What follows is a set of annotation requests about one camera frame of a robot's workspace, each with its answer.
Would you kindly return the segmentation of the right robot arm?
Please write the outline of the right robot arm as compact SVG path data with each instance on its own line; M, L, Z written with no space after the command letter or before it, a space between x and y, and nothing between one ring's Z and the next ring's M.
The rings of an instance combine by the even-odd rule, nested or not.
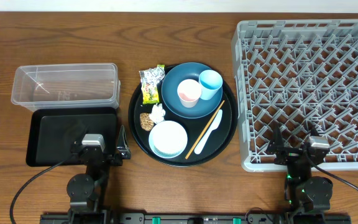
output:
M286 146L280 126L273 129L267 150L275 154L274 164L287 168L285 200L290 209L274 215L273 223L325 223L324 211L330 209L333 183L330 179L313 176L311 168L321 164L329 152L328 140L311 129L307 142L300 147Z

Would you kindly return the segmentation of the white tissue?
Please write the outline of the white tissue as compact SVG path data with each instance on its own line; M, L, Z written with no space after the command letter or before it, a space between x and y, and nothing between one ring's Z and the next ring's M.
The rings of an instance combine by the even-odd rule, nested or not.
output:
M152 112L149 114L149 118L155 123L158 124L164 121L165 110L161 103L153 105Z

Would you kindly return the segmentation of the brown cookie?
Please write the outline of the brown cookie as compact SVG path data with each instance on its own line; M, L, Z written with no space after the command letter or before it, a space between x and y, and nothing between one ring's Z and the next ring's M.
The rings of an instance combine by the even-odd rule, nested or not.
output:
M154 122L150 119L149 113L141 113L140 116L140 126L145 131L151 131L154 127Z

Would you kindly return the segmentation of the yellow foil snack wrapper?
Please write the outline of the yellow foil snack wrapper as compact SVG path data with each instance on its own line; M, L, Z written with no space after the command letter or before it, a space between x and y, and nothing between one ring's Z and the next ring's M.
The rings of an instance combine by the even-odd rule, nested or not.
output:
M143 104L159 103L157 85L165 78L165 66L157 65L155 68L141 70L139 72Z

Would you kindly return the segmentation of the light blue bowl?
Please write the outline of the light blue bowl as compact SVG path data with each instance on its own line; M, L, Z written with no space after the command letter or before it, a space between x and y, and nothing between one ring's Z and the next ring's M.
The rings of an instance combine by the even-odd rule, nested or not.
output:
M179 156L188 143L188 135L182 125L174 121L162 121L149 134L149 146L158 157L171 159Z

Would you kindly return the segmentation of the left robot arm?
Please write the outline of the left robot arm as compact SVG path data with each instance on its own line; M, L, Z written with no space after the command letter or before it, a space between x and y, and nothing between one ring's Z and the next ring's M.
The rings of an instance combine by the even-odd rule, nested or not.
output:
M110 168L122 166L124 159L131 158L125 127L120 127L117 146L112 152L106 152L103 135L89 134L85 129L74 140L70 153L86 165L86 172L68 181L70 209L66 223L117 223L111 209L103 207L103 200Z

